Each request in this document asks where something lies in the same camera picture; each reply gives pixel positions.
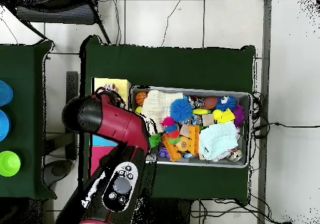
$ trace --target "green tabletop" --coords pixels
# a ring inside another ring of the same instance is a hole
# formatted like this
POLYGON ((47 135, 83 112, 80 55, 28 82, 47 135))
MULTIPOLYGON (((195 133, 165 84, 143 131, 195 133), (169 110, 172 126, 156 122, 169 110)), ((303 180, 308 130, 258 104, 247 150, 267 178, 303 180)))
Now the green tabletop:
POLYGON ((0 175, 0 197, 55 198, 41 180, 43 139, 43 63, 51 41, 34 46, 0 45, 0 79, 13 89, 13 99, 1 107, 11 121, 0 152, 13 151, 21 168, 12 177, 0 175))
MULTIPOLYGON (((132 85, 248 93, 253 89, 254 46, 242 49, 106 46, 97 36, 91 36, 83 42, 81 52, 86 94, 91 93, 93 77, 127 79, 132 85)), ((85 136, 85 156, 88 149, 89 136, 85 136)), ((88 176, 86 161, 85 157, 85 178, 88 176)), ((248 167, 157 165, 153 197, 237 198, 246 204, 248 167)))

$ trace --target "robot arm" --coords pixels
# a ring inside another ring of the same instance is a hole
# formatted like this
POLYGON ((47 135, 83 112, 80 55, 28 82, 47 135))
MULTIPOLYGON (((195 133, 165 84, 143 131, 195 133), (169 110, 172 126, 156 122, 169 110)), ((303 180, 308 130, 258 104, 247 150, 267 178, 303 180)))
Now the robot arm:
POLYGON ((100 160, 83 191, 73 193, 56 224, 130 224, 149 151, 144 120, 117 107, 116 97, 108 91, 71 100, 63 109, 62 120, 70 130, 95 134, 118 145, 100 160))

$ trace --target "blue cup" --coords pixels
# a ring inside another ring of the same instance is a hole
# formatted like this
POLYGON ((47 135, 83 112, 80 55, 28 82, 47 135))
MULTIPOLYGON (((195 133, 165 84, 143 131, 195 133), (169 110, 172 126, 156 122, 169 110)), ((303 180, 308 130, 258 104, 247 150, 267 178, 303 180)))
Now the blue cup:
POLYGON ((0 81, 0 106, 6 105, 13 99, 13 89, 4 81, 0 81))
POLYGON ((10 130, 10 120, 8 116, 0 110, 0 141, 7 137, 10 130))

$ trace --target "orange toy block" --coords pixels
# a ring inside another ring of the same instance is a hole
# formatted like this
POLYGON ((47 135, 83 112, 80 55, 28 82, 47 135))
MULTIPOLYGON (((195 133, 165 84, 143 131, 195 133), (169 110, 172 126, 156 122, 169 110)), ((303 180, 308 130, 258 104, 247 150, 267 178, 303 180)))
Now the orange toy block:
POLYGON ((170 155, 171 161, 176 161, 176 160, 180 159, 181 154, 178 153, 178 148, 176 146, 174 146, 173 144, 170 144, 167 134, 163 134, 161 138, 162 138, 162 142, 163 142, 164 146, 167 149, 167 152, 170 155))
POLYGON ((192 155, 199 153, 199 126, 189 126, 189 151, 192 155))

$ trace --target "green fuzzy ball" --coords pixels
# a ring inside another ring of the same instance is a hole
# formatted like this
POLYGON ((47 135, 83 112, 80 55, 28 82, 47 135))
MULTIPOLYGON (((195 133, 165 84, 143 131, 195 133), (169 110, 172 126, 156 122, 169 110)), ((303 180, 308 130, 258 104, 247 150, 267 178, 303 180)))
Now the green fuzzy ball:
POLYGON ((161 142, 161 134, 155 134, 155 135, 152 135, 150 138, 149 138, 149 143, 150 143, 150 147, 151 148, 154 148, 154 147, 157 147, 157 145, 159 145, 161 142))

